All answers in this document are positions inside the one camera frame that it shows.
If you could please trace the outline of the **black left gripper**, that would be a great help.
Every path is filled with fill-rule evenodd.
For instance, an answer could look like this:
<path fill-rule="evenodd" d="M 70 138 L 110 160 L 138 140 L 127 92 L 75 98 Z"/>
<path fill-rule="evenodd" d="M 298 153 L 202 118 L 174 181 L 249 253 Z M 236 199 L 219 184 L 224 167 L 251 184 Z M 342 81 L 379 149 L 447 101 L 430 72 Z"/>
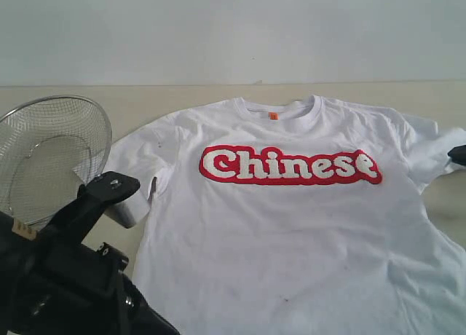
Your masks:
<path fill-rule="evenodd" d="M 126 255 L 38 235 L 1 215 L 2 334 L 177 334 L 125 274 Z"/>

